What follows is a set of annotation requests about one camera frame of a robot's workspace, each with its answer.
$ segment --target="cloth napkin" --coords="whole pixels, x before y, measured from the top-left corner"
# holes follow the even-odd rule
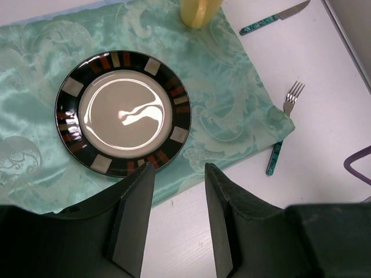
[[[0,203],[58,212],[119,181],[79,164],[54,119],[64,78],[80,61],[108,50],[154,56],[190,95],[190,136],[157,172],[154,204],[201,182],[206,162],[224,168],[294,129],[272,104],[221,9],[201,30],[181,22],[178,0],[118,3],[1,27]]]

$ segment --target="yellow mug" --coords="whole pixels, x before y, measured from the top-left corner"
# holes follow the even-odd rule
[[[180,17],[192,29],[200,29],[211,21],[223,0],[181,0]]]

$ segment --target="teal marbled handle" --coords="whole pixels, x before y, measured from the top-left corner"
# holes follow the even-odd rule
[[[281,151],[282,143],[278,142],[273,146],[273,151],[271,155],[271,159],[269,160],[268,168],[267,171],[265,172],[267,175],[273,175],[274,169],[276,168],[277,160],[278,160],[278,155],[279,152]]]
[[[260,20],[254,24],[251,24],[243,29],[240,30],[240,35],[246,35],[248,33],[251,33],[252,31],[255,31],[263,26],[266,26],[272,22],[275,22],[276,20],[279,20],[279,16],[275,14],[274,16],[267,17],[266,19]]]

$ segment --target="round plate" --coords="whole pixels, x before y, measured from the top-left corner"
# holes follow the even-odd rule
[[[126,177],[145,162],[173,159],[191,128],[191,104],[180,79],[148,55],[114,51],[80,63],[56,101],[57,129],[86,167]]]

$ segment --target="white tabletop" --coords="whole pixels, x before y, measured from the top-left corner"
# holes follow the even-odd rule
[[[95,0],[0,0],[0,25],[92,3]],[[261,20],[301,0],[224,0],[233,29]],[[291,116],[296,130],[283,143],[272,177],[271,150],[225,173],[251,193],[279,207],[295,203],[360,202],[371,187],[345,171],[344,160],[371,144],[371,95],[320,0],[247,36],[241,42],[272,101],[282,106],[296,80],[306,84]],[[371,158],[355,163],[370,173]],[[214,278],[213,249],[204,184],[151,211],[143,278]]]

